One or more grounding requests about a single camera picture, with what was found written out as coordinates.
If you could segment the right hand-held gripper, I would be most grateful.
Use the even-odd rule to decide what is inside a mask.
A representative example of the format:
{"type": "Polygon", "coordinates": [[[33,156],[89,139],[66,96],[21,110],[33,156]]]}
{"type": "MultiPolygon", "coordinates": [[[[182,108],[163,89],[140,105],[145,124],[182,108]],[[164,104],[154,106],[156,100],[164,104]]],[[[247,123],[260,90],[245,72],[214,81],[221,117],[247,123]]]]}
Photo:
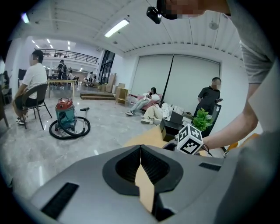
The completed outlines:
{"type": "Polygon", "coordinates": [[[164,145],[163,149],[193,155],[203,145],[201,131],[191,124],[186,124],[180,129],[176,137],[177,138],[164,145]]]}

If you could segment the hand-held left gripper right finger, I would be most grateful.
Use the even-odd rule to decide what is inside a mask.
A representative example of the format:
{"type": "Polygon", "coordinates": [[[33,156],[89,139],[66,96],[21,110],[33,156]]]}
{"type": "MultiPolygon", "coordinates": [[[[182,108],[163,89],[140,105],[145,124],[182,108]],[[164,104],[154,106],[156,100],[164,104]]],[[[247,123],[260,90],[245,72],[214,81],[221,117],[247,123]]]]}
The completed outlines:
{"type": "Polygon", "coordinates": [[[141,145],[140,201],[157,220],[189,205],[216,177],[223,160],[141,145]]]}

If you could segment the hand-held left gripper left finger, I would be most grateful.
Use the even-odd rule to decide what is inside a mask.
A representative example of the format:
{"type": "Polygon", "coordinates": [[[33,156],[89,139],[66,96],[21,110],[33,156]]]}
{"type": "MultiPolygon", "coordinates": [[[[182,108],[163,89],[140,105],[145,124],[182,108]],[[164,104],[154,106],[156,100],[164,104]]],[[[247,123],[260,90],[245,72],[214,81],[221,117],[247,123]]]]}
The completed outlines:
{"type": "Polygon", "coordinates": [[[121,195],[105,182],[102,169],[111,158],[127,152],[123,147],[79,160],[50,179],[32,196],[31,203],[42,210],[67,183],[78,185],[57,217],[62,224],[151,224],[153,216],[138,196],[121,195]]]}

